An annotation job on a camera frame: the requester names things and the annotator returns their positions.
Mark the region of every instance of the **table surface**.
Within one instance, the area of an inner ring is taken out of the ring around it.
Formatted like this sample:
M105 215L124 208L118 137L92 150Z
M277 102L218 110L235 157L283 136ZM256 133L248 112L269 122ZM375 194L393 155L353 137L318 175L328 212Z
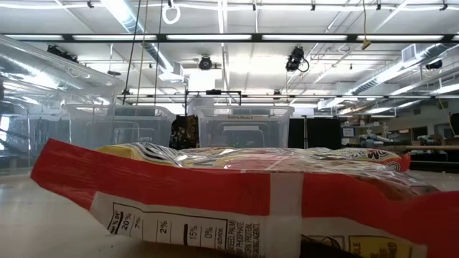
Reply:
M443 191L459 175L411 171ZM40 188L28 176L0 177L0 257L229 257L211 249L154 244L109 234L88 211Z

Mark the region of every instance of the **black partition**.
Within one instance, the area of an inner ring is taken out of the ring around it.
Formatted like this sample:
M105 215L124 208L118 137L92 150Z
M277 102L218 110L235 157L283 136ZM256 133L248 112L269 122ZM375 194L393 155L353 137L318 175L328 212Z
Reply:
M306 132L304 128L304 118L291 118L288 125L288 147L306 147Z
M307 148L341 148L341 124L337 118L306 119Z

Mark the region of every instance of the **yellow label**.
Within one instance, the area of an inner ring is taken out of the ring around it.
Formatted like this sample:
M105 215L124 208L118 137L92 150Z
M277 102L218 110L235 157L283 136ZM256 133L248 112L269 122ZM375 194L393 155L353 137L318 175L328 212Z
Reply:
M410 258L411 246L380 236L350 236L350 252L363 258Z

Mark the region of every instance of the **nutrition label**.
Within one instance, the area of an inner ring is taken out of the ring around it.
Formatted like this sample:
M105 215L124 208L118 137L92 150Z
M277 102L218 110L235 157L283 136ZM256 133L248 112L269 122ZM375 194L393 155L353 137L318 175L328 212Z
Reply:
M108 225L111 234L221 250L227 249L227 229L227 219L142 211L117 203L113 204L113 215Z
M149 242L206 247L244 257L265 256L265 217L144 205L97 192L91 214L111 234Z

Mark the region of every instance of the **plastic container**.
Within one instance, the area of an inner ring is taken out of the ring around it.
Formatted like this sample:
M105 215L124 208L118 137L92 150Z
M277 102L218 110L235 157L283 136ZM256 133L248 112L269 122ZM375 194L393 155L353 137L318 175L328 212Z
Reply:
M68 105L113 105L124 86L2 35L0 66L0 176L27 174L49 138L71 142Z
M69 105L70 143L104 145L149 142L169 146L175 115L164 107Z
M287 148L293 107L196 107L200 147Z

